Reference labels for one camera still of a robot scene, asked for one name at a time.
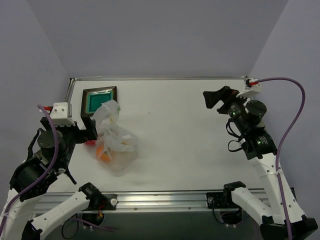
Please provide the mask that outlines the orange fake fruit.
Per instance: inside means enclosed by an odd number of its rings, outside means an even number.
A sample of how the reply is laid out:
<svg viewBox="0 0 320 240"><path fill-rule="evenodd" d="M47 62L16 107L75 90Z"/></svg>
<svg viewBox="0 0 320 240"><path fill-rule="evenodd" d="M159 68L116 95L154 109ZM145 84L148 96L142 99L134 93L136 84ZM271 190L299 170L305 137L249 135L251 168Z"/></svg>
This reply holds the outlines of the orange fake fruit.
<svg viewBox="0 0 320 240"><path fill-rule="evenodd" d="M102 161L103 163L110 163L111 162L111 159L110 159L109 155L107 154L107 152L105 151L103 145L99 145L96 148L95 156L98 160Z"/></svg>

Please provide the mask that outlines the translucent plastic bag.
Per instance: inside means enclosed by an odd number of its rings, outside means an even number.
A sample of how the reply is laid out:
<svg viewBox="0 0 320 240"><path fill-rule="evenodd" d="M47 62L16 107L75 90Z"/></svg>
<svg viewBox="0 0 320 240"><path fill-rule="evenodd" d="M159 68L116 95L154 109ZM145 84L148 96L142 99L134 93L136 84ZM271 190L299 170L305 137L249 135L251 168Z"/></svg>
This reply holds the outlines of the translucent plastic bag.
<svg viewBox="0 0 320 240"><path fill-rule="evenodd" d="M101 162L114 175L121 175L138 157L138 136L118 125L120 110L115 100L109 100L102 103L91 118L95 120L98 134L95 155L97 147L103 145L110 162Z"/></svg>

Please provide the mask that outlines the red fake fruit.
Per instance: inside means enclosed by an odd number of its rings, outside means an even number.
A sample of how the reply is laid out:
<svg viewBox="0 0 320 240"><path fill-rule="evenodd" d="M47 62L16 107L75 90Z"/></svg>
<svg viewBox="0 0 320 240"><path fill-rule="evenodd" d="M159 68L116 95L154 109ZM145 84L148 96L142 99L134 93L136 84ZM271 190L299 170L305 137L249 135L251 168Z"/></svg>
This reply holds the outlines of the red fake fruit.
<svg viewBox="0 0 320 240"><path fill-rule="evenodd" d="M96 140L88 140L84 143L86 146L93 147L96 145Z"/></svg>

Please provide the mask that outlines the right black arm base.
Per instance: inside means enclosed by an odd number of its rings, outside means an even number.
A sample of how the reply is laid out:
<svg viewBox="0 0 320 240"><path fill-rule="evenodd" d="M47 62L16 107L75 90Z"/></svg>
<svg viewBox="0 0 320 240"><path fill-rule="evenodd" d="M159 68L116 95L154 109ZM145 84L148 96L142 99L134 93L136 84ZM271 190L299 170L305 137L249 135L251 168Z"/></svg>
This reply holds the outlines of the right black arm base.
<svg viewBox="0 0 320 240"><path fill-rule="evenodd" d="M222 191L207 192L206 204L212 210L213 217L218 224L235 228L243 221L242 208L233 203Z"/></svg>

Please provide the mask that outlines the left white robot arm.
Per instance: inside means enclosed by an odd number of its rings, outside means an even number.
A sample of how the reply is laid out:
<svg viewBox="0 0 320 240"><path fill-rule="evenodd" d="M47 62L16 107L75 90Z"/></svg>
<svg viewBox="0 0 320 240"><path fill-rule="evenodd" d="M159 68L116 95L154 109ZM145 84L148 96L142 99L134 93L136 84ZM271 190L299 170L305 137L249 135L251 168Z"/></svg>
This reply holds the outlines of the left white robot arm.
<svg viewBox="0 0 320 240"><path fill-rule="evenodd" d="M82 118L85 129L76 122L56 124L49 116L43 117L27 149L26 160L17 167L9 182L7 203L0 215L2 240L43 240L58 225L83 210L99 211L107 199L88 182L71 197L41 216L33 218L38 202L62 174L72 181L69 163L77 144L98 137L96 123L90 117Z"/></svg>

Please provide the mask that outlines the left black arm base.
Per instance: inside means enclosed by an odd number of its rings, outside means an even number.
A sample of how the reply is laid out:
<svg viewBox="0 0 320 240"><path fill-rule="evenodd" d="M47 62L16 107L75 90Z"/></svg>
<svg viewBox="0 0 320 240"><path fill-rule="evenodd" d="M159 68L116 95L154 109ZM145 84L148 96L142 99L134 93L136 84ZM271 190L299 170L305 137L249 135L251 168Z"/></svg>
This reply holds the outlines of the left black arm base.
<svg viewBox="0 0 320 240"><path fill-rule="evenodd" d="M86 221L83 223L85 226L89 226L90 224L99 226L105 218L103 211L113 211L116 209L118 196L114 193L104 195L90 182L81 186L78 191L84 193L86 199L89 200L88 207L84 211L93 211L93 213L82 214L81 219Z"/></svg>

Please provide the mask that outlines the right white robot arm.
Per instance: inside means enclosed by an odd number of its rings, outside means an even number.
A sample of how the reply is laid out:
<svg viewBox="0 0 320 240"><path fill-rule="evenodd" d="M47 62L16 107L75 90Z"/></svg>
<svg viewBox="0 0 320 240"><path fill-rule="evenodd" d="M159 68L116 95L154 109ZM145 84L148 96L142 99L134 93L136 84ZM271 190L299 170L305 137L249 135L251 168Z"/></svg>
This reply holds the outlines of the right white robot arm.
<svg viewBox="0 0 320 240"><path fill-rule="evenodd" d="M229 86L203 92L208 109L219 101L223 103L217 112L229 116L228 122L238 129L239 134L230 131L230 135L237 139L240 150L257 172L269 205L254 196L241 181L223 186L223 203L244 210L259 225L265 240L305 240L318 225L299 206L276 159L276 145L263 124L267 108L261 101L238 95L239 91Z"/></svg>

